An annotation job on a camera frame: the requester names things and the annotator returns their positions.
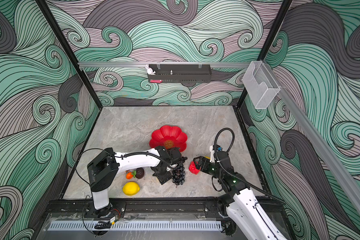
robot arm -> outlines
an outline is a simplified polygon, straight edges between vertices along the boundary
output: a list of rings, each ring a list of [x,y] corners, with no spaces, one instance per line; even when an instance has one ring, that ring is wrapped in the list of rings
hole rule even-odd
[[[196,157],[193,161],[197,169],[217,178],[225,191],[226,194],[219,197],[223,206],[222,214],[230,217],[250,240],[286,240],[263,210],[253,191],[245,182],[240,181],[244,177],[231,166],[228,156],[230,148],[224,152],[220,146],[216,146],[218,135],[215,145],[210,147],[211,159]],[[162,146],[136,153],[105,149],[87,166],[95,209],[103,211],[104,215],[109,213],[108,187],[117,173],[138,167],[151,167],[155,172],[154,176],[164,184],[172,177],[170,168],[185,160],[178,149],[166,150]]]
[[[88,165],[89,185],[96,210],[109,208],[108,188],[115,176],[126,170],[139,167],[151,167],[159,182],[163,185],[171,179],[171,168],[187,158],[176,148],[166,150],[158,146],[142,152],[121,153],[106,148]]]

wave-patterned wall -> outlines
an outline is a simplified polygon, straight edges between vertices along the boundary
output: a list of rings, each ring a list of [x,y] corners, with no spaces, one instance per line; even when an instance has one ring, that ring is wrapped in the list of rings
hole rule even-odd
[[[281,0],[48,0],[79,61],[256,60]],[[87,68],[105,106],[235,105],[245,69],[219,83],[149,83],[143,68]]]
[[[0,1],[0,240],[31,239],[99,112],[34,0]]]
[[[360,186],[360,0],[292,6],[266,61]],[[360,239],[360,216],[278,96],[244,119],[297,239]]]

aluminum rail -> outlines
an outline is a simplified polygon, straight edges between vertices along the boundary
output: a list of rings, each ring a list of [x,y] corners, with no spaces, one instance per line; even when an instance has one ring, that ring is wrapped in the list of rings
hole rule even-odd
[[[321,136],[316,127],[312,124],[309,118],[301,109],[297,106],[291,94],[288,90],[280,84],[276,75],[269,65],[267,66],[268,71],[271,74],[271,77],[280,87],[279,96],[283,99],[285,105],[295,117],[296,122],[304,131],[308,140],[311,142],[313,148],[315,149],[317,155],[325,161],[325,164],[331,171],[331,173],[336,178],[337,182],[341,188],[346,193],[347,197],[354,205],[355,209],[360,215],[360,186],[357,184],[356,180],[350,175],[348,170],[344,167],[340,159],[336,156],[335,152],[331,149],[328,143]]]
[[[143,68],[145,65],[156,64],[158,67],[164,64],[176,65],[210,65],[211,68],[247,68],[250,62],[133,62],[133,61],[84,61],[78,62],[80,68]]]

lemon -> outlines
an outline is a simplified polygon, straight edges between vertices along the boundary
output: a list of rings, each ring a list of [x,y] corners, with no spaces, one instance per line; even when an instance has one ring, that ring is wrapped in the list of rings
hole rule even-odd
[[[125,195],[132,196],[140,191],[140,187],[135,182],[127,182],[123,187],[123,192]]]

gray marble surface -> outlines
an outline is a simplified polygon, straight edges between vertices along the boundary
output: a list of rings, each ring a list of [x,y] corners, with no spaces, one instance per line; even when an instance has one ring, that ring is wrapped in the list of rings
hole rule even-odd
[[[209,156],[209,146],[213,144],[216,133],[229,127],[235,132],[235,143],[230,151],[232,166],[236,172],[242,174],[247,181],[261,187],[254,168],[250,153],[245,144],[240,126],[231,106],[163,106],[163,107],[105,107],[103,108],[96,126],[88,140],[85,149],[98,147],[104,149],[113,147],[115,152],[137,152],[150,149],[151,133],[163,125],[180,127],[188,135],[187,149],[182,152],[188,157],[184,163],[186,167],[185,183],[176,186],[172,181],[160,185],[158,179],[149,167],[144,168],[142,179],[125,178],[125,172],[116,175],[109,188],[109,197],[206,197],[220,196],[224,192],[217,192],[211,185],[211,176],[202,172],[197,175],[188,170],[192,159],[196,156]],[[224,131],[218,144],[226,150],[231,141],[231,133]],[[77,171],[88,180],[87,164],[99,154],[100,150],[85,152],[78,165]],[[140,191],[127,196],[122,187],[128,181],[135,181]],[[214,180],[217,189],[220,185]],[[89,186],[74,173],[64,199],[83,199],[91,196]]]

